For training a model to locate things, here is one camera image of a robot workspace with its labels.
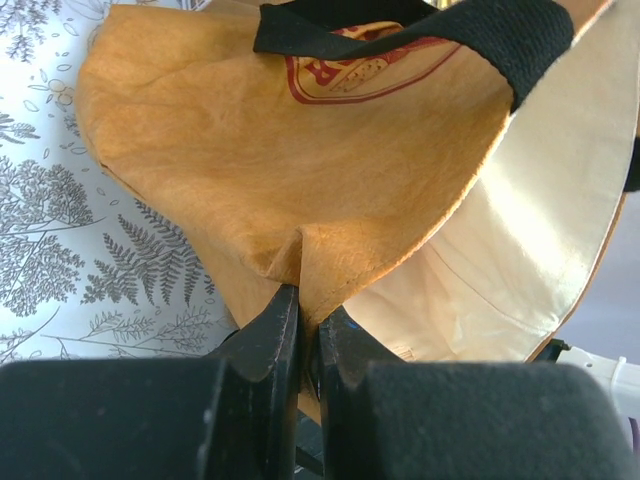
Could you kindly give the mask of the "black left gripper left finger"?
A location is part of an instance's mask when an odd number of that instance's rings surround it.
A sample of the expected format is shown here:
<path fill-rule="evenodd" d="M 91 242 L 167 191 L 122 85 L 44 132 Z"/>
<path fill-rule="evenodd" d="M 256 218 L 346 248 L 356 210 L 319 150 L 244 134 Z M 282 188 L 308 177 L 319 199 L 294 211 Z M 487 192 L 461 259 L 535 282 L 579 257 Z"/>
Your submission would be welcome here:
<path fill-rule="evenodd" d="M 298 291 L 202 358 L 36 360 L 1 369 L 5 479 L 290 479 Z"/>

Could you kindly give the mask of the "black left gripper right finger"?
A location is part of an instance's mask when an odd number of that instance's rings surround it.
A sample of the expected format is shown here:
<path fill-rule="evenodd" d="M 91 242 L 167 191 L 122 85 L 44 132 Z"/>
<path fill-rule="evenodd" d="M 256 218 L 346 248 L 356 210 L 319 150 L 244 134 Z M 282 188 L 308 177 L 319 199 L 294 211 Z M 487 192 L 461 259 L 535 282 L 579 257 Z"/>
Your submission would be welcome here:
<path fill-rule="evenodd" d="M 317 337 L 329 479 L 635 479 L 601 388 L 576 367 L 408 363 L 344 310 Z"/>

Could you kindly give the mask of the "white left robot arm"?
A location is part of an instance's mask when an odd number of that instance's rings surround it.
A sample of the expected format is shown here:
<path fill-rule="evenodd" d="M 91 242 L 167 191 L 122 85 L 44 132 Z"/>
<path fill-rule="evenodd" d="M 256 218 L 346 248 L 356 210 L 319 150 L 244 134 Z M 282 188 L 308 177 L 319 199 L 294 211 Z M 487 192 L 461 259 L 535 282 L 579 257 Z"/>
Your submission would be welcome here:
<path fill-rule="evenodd" d="M 200 359 L 1 370 L 5 479 L 635 479 L 639 369 L 555 341 L 529 364 L 407 363 L 343 309 L 310 377 L 323 459 L 295 442 L 298 293 Z"/>

